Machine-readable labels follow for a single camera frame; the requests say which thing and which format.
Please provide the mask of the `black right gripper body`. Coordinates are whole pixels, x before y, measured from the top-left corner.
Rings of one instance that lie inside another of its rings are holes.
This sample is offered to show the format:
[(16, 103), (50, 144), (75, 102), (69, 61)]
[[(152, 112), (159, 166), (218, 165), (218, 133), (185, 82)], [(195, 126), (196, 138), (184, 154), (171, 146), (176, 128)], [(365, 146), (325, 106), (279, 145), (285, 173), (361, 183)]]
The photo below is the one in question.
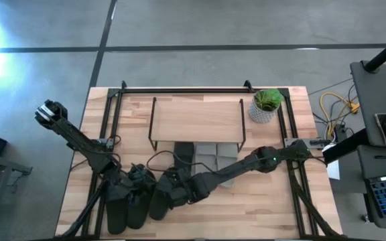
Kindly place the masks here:
[(197, 202), (196, 195), (193, 192), (191, 184), (191, 171), (186, 168), (173, 169), (173, 188), (170, 193), (174, 208), (186, 204), (195, 204)]

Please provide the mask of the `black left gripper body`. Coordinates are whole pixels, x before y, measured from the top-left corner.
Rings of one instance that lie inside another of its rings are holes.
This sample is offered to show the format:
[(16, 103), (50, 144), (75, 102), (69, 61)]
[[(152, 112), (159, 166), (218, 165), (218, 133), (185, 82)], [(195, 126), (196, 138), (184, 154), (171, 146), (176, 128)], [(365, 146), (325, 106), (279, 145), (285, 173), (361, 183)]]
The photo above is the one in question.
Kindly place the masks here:
[(142, 164), (132, 164), (129, 172), (116, 171), (109, 178), (109, 200), (135, 200), (154, 192), (154, 174)]

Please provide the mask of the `wooden shelf black metal legs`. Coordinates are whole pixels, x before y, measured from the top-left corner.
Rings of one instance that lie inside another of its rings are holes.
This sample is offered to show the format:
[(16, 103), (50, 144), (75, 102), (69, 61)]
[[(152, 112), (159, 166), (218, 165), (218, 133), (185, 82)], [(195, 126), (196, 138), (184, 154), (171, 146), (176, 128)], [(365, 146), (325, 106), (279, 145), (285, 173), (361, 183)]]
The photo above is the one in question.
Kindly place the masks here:
[(246, 142), (244, 101), (169, 102), (153, 98), (148, 140), (153, 150), (163, 141), (234, 143), (241, 151)]

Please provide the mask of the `white patterned plant pot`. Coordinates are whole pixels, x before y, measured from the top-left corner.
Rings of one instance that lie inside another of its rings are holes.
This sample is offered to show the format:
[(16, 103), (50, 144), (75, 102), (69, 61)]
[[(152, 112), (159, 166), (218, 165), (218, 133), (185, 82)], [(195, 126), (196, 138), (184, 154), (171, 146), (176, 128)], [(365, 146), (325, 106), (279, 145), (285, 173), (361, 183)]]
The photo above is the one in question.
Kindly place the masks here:
[(277, 114), (277, 111), (280, 108), (280, 105), (277, 106), (276, 109), (272, 111), (268, 110), (262, 110), (259, 108), (258, 104), (256, 103), (255, 97), (257, 94), (253, 96), (253, 99), (249, 105), (249, 117), (252, 121), (255, 123), (269, 123), (271, 119)]

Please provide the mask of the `green potted plant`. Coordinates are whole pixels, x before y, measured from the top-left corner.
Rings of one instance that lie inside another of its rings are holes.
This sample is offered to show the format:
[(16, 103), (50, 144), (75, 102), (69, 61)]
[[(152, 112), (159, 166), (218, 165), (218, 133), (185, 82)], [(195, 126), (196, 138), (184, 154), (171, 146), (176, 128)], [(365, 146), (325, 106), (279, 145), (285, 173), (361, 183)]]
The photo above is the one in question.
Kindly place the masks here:
[(284, 96), (278, 89), (260, 90), (255, 94), (254, 102), (260, 110), (274, 111), (276, 110)]

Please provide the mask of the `grey metal stand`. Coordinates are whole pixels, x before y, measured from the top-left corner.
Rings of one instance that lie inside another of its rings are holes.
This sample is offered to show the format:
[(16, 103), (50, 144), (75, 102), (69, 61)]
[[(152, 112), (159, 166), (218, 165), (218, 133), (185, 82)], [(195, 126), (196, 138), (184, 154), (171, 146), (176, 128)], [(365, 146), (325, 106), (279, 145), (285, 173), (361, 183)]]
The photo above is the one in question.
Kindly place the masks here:
[(5, 184), (7, 183), (12, 171), (20, 172), (22, 175), (29, 175), (32, 171), (32, 167), (21, 165), (0, 157), (0, 194), (5, 188)]

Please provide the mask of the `white paper sheet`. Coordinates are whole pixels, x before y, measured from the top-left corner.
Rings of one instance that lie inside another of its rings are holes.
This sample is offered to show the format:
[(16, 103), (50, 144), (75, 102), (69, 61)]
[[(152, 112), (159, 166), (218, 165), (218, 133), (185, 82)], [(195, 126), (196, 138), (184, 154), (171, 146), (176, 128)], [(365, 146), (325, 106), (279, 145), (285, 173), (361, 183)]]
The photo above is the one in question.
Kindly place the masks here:
[[(322, 153), (333, 146), (335, 146), (334, 143), (330, 143), (330, 144), (326, 145), (323, 148)], [(330, 164), (328, 164), (326, 170), (328, 173), (328, 177), (330, 179), (340, 180), (339, 160), (335, 160), (335, 161), (331, 162)]]

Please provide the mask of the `black stand bar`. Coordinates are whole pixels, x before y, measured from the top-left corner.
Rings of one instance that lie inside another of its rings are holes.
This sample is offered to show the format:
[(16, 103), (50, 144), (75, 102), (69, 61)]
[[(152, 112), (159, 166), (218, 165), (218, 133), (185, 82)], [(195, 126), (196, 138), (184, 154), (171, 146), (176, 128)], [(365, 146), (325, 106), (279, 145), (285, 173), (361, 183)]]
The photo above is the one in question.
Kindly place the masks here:
[(367, 136), (366, 129), (363, 129), (351, 137), (335, 144), (332, 147), (329, 147), (325, 150), (323, 154), (325, 164), (330, 164), (331, 162), (338, 160), (340, 157), (348, 155), (353, 151), (356, 151), (359, 145), (368, 145), (369, 139)]

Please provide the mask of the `grey side desk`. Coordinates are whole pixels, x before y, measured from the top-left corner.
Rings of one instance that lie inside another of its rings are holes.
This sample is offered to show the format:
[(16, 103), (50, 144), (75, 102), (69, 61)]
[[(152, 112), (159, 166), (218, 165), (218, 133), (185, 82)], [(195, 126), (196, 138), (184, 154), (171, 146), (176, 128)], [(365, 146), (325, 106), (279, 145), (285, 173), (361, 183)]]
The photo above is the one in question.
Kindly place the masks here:
[(361, 62), (353, 62), (350, 70), (369, 142), (373, 146), (384, 147), (385, 142), (375, 115), (386, 114), (386, 64), (375, 73), (369, 73)]

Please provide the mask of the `black metal table frame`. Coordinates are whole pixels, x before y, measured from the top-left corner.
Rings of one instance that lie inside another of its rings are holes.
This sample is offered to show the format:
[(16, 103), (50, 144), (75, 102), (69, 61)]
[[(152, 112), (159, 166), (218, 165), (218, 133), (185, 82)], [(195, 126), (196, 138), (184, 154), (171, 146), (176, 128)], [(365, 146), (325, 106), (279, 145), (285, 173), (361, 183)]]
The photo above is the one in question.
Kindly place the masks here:
[[(288, 89), (298, 136), (317, 137), (318, 133), (309, 97), (304, 86), (285, 86)], [(91, 139), (99, 137), (103, 123), (108, 91), (113, 88), (96, 87), (89, 91), (80, 130)], [(242, 98), (245, 108), (250, 105), (252, 93), (247, 87), (209, 88), (149, 88), (157, 91), (145, 93), (146, 88), (126, 88), (121, 101), (117, 135), (121, 142), (115, 147), (123, 166), (146, 163), (154, 154), (148, 141), (152, 98), (157, 101), (188, 102), (188, 104), (232, 104)], [(246, 143), (240, 157), (244, 157), (264, 144), (282, 147), (279, 122), (274, 117), (268, 124), (257, 124), (245, 110)], [(340, 218), (324, 164), (317, 160), (305, 163), (306, 179), (312, 203), (329, 226), (342, 234)], [(162, 221), (147, 218), (141, 229), (127, 228), (122, 234), (107, 231), (107, 214), (104, 211), (101, 233), (93, 240), (270, 240), (299, 238), (296, 214), (290, 190), (287, 165), (282, 163), (273, 173), (250, 171), (237, 179), (231, 189), (218, 187), (209, 198), (198, 204), (186, 205), (170, 211)], [(92, 183), (92, 171), (83, 163), (70, 172), (55, 235), (67, 231), (86, 204)]]

